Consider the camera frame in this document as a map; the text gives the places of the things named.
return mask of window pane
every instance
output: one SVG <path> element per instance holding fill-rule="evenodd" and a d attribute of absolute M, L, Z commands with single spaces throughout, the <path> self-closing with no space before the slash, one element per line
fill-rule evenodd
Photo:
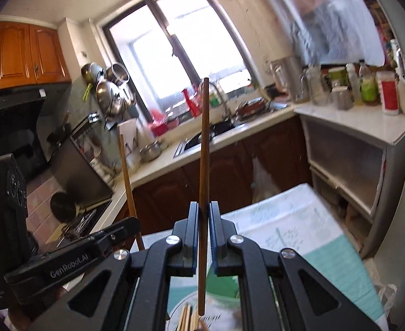
<path fill-rule="evenodd" d="M 150 9 L 141 7 L 110 32 L 146 106 L 170 113 L 184 100 L 181 91 L 191 82 L 179 59 L 172 57 L 172 46 Z M 183 113 L 187 105 L 175 108 Z"/>
<path fill-rule="evenodd" d="M 166 16 L 170 33 L 175 33 L 201 78 L 220 81 L 228 76 L 226 88 L 249 84 L 244 80 L 244 61 L 230 34 L 207 0 L 157 0 Z"/>

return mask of table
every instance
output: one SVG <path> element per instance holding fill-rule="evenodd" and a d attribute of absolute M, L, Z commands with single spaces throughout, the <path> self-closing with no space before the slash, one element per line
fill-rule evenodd
<path fill-rule="evenodd" d="M 280 251 L 295 249 L 384 331 L 388 330 L 382 304 L 374 286 L 342 229 L 308 184 L 301 184 L 259 203 L 224 214 L 236 231 L 260 247 Z M 171 234 L 171 230 L 143 236 L 146 248 Z M 134 244 L 131 252 L 136 251 Z M 207 260 L 207 300 L 204 318 L 210 331 L 240 330 L 240 304 L 235 277 L 216 277 Z M 181 308 L 196 304 L 198 279 L 173 277 L 166 330 L 175 331 Z"/>

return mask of white shelf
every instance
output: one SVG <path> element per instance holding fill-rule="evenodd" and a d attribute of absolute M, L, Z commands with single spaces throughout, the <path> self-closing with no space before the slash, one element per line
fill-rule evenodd
<path fill-rule="evenodd" d="M 357 130 L 391 145 L 405 135 L 405 115 L 385 115 L 381 106 L 355 106 L 340 111 L 333 105 L 316 106 L 308 102 L 294 105 L 294 112 Z"/>
<path fill-rule="evenodd" d="M 345 199 L 356 207 L 360 211 L 360 214 L 372 224 L 374 218 L 371 215 L 371 208 L 358 196 L 357 192 L 359 191 L 355 192 L 351 190 L 349 186 L 339 182 L 317 163 L 313 161 L 309 161 L 309 163 L 312 167 L 310 169 L 314 174 L 326 182 L 331 188 L 335 189 L 337 193 L 345 197 Z"/>

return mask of dark wooden cabinet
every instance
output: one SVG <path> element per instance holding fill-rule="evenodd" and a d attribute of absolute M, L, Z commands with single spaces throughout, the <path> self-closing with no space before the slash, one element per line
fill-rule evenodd
<path fill-rule="evenodd" d="M 199 190 L 199 160 L 183 167 L 193 188 Z M 210 154 L 210 200 L 219 203 L 221 214 L 252 203 L 252 161 L 242 142 Z"/>
<path fill-rule="evenodd" d="M 283 191 L 311 183 L 302 126 L 299 117 L 293 117 L 210 154 L 210 200 L 218 201 L 221 213 L 252 203 L 254 157 Z M 199 160 L 135 188 L 141 233 L 173 228 L 187 218 L 198 193 Z"/>
<path fill-rule="evenodd" d="M 311 183 L 305 141 L 299 117 L 290 118 L 244 140 L 253 157 L 257 157 L 273 181 L 282 190 L 301 183 Z"/>
<path fill-rule="evenodd" d="M 143 235 L 173 228 L 187 218 L 190 202 L 197 200 L 182 169 L 135 188 L 133 195 Z"/>
<path fill-rule="evenodd" d="M 0 22 L 0 89 L 69 81 L 56 30 Z"/>
<path fill-rule="evenodd" d="M 30 45 L 33 70 L 38 84 L 71 80 L 56 30 L 30 25 Z"/>
<path fill-rule="evenodd" d="M 0 22 L 0 89 L 35 83 L 30 25 Z"/>

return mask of chopstick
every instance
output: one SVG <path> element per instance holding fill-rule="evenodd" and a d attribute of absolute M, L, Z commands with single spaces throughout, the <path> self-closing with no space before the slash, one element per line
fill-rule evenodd
<path fill-rule="evenodd" d="M 125 179 L 126 199 L 129 209 L 129 215 L 137 218 L 137 211 L 135 209 L 134 196 L 132 195 L 131 181 L 129 180 L 128 165 L 126 163 L 125 141 L 123 135 L 118 136 L 118 149 L 120 150 L 121 166 L 123 169 L 123 177 Z M 138 250 L 144 250 L 144 242 L 141 233 L 135 235 L 137 240 Z"/>
<path fill-rule="evenodd" d="M 199 253 L 198 253 L 198 314 L 206 310 L 207 232 L 209 207 L 209 79 L 202 88 L 201 161 L 199 165 Z"/>
<path fill-rule="evenodd" d="M 200 319 L 196 310 L 189 304 L 184 305 L 181 310 L 180 320 L 176 331 L 208 331 L 208 327 L 203 319 Z"/>

